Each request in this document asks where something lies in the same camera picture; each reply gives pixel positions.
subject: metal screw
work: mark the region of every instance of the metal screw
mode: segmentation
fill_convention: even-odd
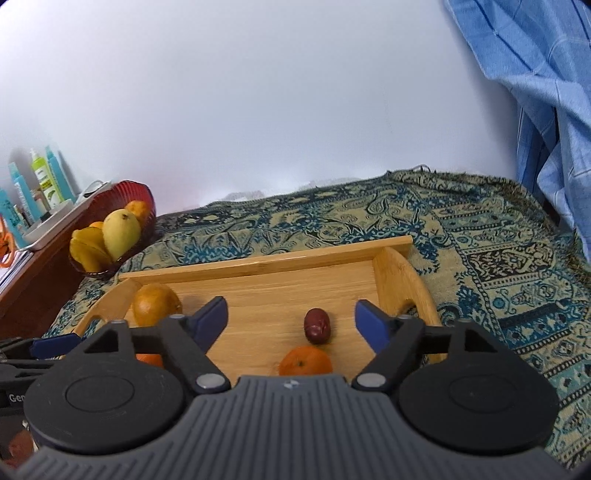
[[[366,388],[378,388],[386,383],[386,377],[381,374],[361,374],[357,383]]]
[[[218,374],[203,374],[197,377],[196,383],[199,387],[204,388],[217,388],[221,387],[226,382],[226,379]]]

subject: patterned tablecloth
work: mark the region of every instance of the patterned tablecloth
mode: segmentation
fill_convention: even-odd
[[[121,271],[412,235],[409,260],[444,324],[478,322],[560,396],[547,451],[572,468],[591,443],[590,274],[571,234],[505,179],[398,171],[372,180],[159,218],[160,239]],[[117,282],[84,280],[47,336],[71,331]]]

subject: red glass bowl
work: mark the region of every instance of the red glass bowl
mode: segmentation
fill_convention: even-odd
[[[154,235],[154,226],[156,225],[156,205],[154,197],[147,185],[137,183],[131,180],[120,181],[113,188],[106,192],[99,193],[90,201],[90,205],[82,214],[76,223],[76,229],[82,229],[89,226],[92,222],[102,222],[105,217],[114,210],[125,208],[125,206],[132,200],[143,200],[150,207],[150,215],[144,227],[138,242],[131,247],[123,257],[109,267],[108,270],[98,273],[87,273],[82,265],[70,256],[70,263],[74,269],[83,275],[90,278],[97,278],[99,280],[108,280],[117,273],[119,267],[123,265],[128,259],[133,257],[136,253],[141,252],[150,244],[150,240]]]

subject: dark red oval fruit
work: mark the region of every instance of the dark red oval fruit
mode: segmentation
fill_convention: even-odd
[[[304,333],[310,343],[319,345],[330,338],[330,319],[322,309],[311,309],[304,317]]]

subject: orange fruit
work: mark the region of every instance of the orange fruit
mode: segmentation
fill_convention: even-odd
[[[131,308],[139,327],[154,326],[168,315],[183,312],[183,305],[177,294],[169,286],[160,283],[149,283],[141,287],[134,295]]]
[[[162,357],[157,353],[136,353],[135,357],[145,364],[154,365],[155,367],[164,368]]]
[[[150,215],[150,207],[143,200],[132,200],[125,205],[125,210],[129,210],[138,219],[141,228],[144,228],[146,220]]]
[[[315,346],[299,346],[285,356],[278,370],[283,377],[329,374],[332,373],[332,362],[326,353]]]

